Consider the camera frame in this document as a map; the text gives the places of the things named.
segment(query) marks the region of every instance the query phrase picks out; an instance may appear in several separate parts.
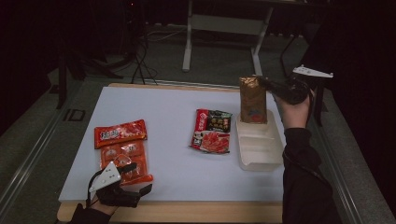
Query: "gray floor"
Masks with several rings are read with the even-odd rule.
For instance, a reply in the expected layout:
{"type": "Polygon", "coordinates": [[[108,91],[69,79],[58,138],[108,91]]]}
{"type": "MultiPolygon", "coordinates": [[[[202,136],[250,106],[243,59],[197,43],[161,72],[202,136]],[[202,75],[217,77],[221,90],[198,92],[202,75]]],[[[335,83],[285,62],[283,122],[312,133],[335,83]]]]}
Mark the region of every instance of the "gray floor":
{"type": "MultiPolygon", "coordinates": [[[[150,29],[150,31],[162,30],[170,32],[169,34],[180,30],[181,32],[171,36],[163,33],[152,33],[149,36],[150,41],[144,59],[148,69],[143,67],[146,81],[152,82],[155,79],[237,87],[239,77],[253,74],[249,51],[249,47],[255,42],[252,36],[234,35],[232,41],[228,37],[224,38],[228,41],[214,42],[214,35],[217,35],[217,40],[221,40],[223,35],[194,33],[191,70],[189,73],[184,73],[181,70],[185,47],[184,28],[152,27],[150,29]]],[[[265,38],[260,57],[266,77],[284,78],[279,54],[288,41],[282,36],[265,38]]],[[[288,71],[299,65],[305,49],[306,44],[303,39],[298,38],[293,43],[285,56],[288,71]]],[[[143,56],[144,51],[141,50],[139,55],[143,56]]],[[[11,180],[20,167],[28,167],[27,176],[22,177],[23,182],[18,185],[22,188],[8,191],[13,192],[14,196],[10,198],[9,209],[2,211],[0,223],[2,220],[3,223],[12,224],[55,222],[60,205],[59,194],[101,89],[112,82],[130,82],[135,69],[135,63],[115,69],[115,73],[124,76],[124,79],[109,79],[95,74],[91,69],[88,69],[90,73],[83,82],[69,78],[68,101],[62,109],[55,109],[57,95],[46,93],[0,138],[1,151],[6,152],[0,157],[2,178],[0,191],[7,190],[7,186],[12,184],[11,180]],[[85,111],[86,114],[82,121],[74,121],[66,116],[68,110],[85,111]],[[35,153],[36,162],[25,162],[32,152],[35,153]]],[[[49,77],[56,84],[57,70],[50,73],[49,77]]],[[[338,164],[341,164],[338,172],[345,178],[337,181],[345,181],[350,189],[350,192],[336,189],[334,193],[350,193],[355,203],[350,206],[358,207],[358,214],[341,212],[345,223],[394,223],[394,217],[384,203],[382,195],[378,193],[376,184],[330,91],[326,91],[324,103],[327,111],[323,112],[322,131],[326,135],[318,139],[329,141],[328,145],[333,149],[332,156],[338,164]]],[[[334,171],[324,169],[328,177],[333,178],[334,171]]],[[[346,202],[340,200],[337,202],[340,207],[346,206],[346,202]]]]}

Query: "table surface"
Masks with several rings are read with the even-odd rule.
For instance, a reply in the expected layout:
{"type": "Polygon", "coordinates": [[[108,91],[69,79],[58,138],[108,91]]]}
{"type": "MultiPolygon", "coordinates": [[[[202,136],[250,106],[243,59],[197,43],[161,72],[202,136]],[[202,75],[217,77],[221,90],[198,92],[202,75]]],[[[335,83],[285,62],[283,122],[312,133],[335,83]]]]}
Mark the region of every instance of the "table surface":
{"type": "MultiPolygon", "coordinates": [[[[283,165],[272,172],[250,172],[238,164],[234,121],[240,111],[238,90],[110,86],[99,97],[64,184],[58,212],[61,221],[69,220],[76,204],[85,200],[86,182],[99,169],[99,152],[93,149],[93,127],[148,118],[148,165],[155,179],[153,190],[137,208],[119,209],[113,221],[281,222],[283,165]],[[188,148],[195,109],[200,107],[233,113],[230,154],[211,155],[188,148]],[[202,216],[204,211],[210,216],[202,216]]],[[[284,146],[283,126],[270,94],[267,101],[284,146]]]]}

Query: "plastic food container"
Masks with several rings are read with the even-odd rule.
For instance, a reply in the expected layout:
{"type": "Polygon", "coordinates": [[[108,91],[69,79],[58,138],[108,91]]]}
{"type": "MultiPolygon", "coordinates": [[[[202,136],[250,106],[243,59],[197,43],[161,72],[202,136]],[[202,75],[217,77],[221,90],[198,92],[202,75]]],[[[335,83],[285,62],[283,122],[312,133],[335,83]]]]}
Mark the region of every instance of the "plastic food container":
{"type": "Polygon", "coordinates": [[[245,123],[236,120],[242,169],[248,171],[273,171],[283,164],[283,147],[274,114],[267,110],[266,124],[245,123]]]}

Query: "brown juice box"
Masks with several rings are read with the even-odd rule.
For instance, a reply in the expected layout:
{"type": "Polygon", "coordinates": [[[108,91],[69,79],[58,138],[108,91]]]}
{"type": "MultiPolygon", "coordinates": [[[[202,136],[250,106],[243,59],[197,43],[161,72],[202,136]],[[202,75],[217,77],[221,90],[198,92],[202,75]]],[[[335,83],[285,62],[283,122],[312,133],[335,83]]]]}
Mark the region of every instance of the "brown juice box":
{"type": "Polygon", "coordinates": [[[240,77],[241,121],[245,123],[267,123],[265,88],[257,77],[240,77]]]}

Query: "hand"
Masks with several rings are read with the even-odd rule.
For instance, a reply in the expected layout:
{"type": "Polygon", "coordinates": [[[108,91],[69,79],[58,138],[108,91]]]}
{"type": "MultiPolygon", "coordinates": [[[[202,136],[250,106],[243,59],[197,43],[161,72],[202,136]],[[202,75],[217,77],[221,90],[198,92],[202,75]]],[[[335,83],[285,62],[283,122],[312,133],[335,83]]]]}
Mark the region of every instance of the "hand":
{"type": "Polygon", "coordinates": [[[288,128],[305,128],[310,106],[309,96],[297,105],[290,105],[277,96],[275,98],[282,110],[282,122],[285,130],[288,128]]]}
{"type": "Polygon", "coordinates": [[[112,216],[118,209],[117,206],[108,206],[108,205],[100,203],[100,201],[96,195],[93,196],[92,204],[91,204],[90,208],[98,210],[98,211],[103,212],[110,216],[112,216]]]}

